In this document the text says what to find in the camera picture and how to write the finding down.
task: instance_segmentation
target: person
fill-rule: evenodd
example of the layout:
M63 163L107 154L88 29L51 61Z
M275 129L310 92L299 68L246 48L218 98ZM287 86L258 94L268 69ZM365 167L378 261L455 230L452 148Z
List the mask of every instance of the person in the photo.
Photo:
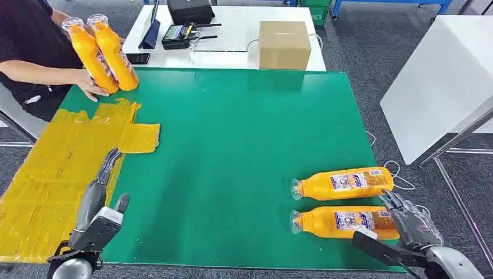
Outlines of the person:
M0 1L0 82L22 108L50 121L72 85L97 102L96 86L61 25L69 16L47 0ZM92 35L91 28L85 29Z

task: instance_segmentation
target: walkie-talkie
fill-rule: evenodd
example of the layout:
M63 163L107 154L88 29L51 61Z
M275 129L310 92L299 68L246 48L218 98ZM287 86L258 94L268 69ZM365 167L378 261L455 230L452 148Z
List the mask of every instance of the walkie-talkie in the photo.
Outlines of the walkie-talkie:
M193 22L185 23L183 25L171 25L170 28L168 28L168 31L166 31L166 35L162 40L163 47L166 50L184 49L184 48L188 48L190 46L190 42L197 38L199 38L199 40L217 38L217 36L200 37L192 33L192 31L196 30L196 28L213 27L213 26L221 26L221 25L222 24L220 23L195 24Z

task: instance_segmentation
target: smartphone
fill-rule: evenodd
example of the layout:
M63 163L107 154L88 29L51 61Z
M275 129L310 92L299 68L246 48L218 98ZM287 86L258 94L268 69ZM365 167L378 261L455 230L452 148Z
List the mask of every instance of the smartphone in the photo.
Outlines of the smartphone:
M150 53L128 53L127 58L132 65L145 65L149 62Z

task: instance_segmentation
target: yellow plastic sheet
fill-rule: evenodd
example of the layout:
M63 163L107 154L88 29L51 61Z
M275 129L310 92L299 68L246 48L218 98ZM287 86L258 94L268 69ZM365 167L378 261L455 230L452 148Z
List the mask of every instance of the yellow plastic sheet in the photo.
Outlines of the yellow plastic sheet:
M140 105L118 99L86 112L58 110L0 199L0 262L44 263L68 239L80 198L107 152L153 152L159 125L133 124ZM112 171L106 204L122 167Z

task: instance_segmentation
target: bottle cap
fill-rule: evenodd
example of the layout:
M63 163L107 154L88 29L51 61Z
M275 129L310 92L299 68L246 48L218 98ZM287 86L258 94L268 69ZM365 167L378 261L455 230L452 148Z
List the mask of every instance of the bottle cap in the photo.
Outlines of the bottle cap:
M290 214L290 225L293 234L297 234L303 230L303 218L301 213L293 210Z
M103 30L108 27L108 17L97 13L87 19L87 25L94 30Z
M303 182L297 179L291 181L291 195L295 200L303 197Z
M79 33L84 30L84 22L78 17L68 17L62 22L62 28L69 34Z

